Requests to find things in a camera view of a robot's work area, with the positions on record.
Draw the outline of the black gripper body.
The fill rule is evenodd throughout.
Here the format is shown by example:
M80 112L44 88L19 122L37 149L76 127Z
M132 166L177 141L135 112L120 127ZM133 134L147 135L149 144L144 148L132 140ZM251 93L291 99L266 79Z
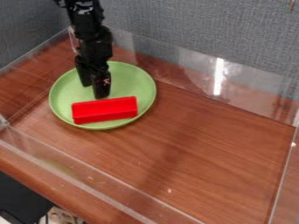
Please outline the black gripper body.
M92 68L108 70L112 57L112 33L103 25L104 10L99 0L52 0L67 10L73 34L79 40L80 60Z

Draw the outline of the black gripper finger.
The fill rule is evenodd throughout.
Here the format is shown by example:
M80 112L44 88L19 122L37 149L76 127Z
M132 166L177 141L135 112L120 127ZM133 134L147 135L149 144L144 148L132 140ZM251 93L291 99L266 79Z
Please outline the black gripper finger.
M80 83L84 87L88 87L91 85L91 66L89 63L79 55L75 56L75 67L77 69Z
M96 99L101 99L109 96L111 90L111 73L108 70L97 70L91 75L92 90Z

